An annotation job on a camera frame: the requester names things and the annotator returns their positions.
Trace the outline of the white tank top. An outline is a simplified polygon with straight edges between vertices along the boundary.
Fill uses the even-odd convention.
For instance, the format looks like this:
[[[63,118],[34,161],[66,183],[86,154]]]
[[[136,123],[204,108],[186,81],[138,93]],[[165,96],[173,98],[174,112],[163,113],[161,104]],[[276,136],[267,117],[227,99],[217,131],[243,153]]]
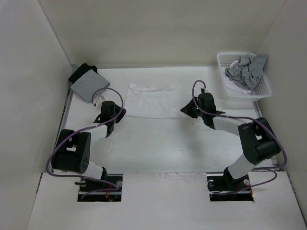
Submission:
[[[179,119],[180,88],[176,86],[146,86],[130,84],[124,102],[126,115],[137,118]]]

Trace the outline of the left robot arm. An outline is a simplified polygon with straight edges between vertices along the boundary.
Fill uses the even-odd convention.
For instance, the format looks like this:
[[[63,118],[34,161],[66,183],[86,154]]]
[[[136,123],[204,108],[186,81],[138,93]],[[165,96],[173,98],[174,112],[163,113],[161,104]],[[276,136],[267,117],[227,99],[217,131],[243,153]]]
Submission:
[[[74,176],[91,179],[91,185],[97,191],[107,187],[107,172],[102,166],[90,161],[91,145],[103,138],[109,137],[126,114],[126,109],[113,101],[101,104],[101,113],[89,126],[76,132],[63,129],[56,145],[57,151],[52,155],[49,166],[52,169],[74,173]]]

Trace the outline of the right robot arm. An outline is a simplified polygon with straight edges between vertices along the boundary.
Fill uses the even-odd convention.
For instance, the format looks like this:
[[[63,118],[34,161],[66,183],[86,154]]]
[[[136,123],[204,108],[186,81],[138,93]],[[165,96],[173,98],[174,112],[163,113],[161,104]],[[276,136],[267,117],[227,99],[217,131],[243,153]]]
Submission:
[[[222,182],[227,189],[235,189],[240,184],[240,179],[281,151],[266,118],[229,116],[216,109],[214,98],[208,92],[193,97],[180,111],[191,118],[202,118],[204,124],[211,129],[225,131],[240,138],[243,153],[224,170]]]

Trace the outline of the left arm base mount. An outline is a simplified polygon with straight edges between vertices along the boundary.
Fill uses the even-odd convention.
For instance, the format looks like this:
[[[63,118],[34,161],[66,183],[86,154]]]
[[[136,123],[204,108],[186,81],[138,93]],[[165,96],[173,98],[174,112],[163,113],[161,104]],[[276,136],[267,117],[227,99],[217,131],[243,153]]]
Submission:
[[[109,174],[106,180],[118,186],[99,183],[87,179],[75,182],[79,186],[78,202],[121,202],[123,174]]]

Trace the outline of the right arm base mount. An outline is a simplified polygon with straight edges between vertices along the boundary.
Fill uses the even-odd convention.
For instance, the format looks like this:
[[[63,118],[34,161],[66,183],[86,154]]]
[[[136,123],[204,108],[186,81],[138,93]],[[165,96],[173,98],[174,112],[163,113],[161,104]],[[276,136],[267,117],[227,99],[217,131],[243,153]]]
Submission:
[[[254,201],[249,176],[233,179],[227,170],[207,175],[209,199],[212,202]]]

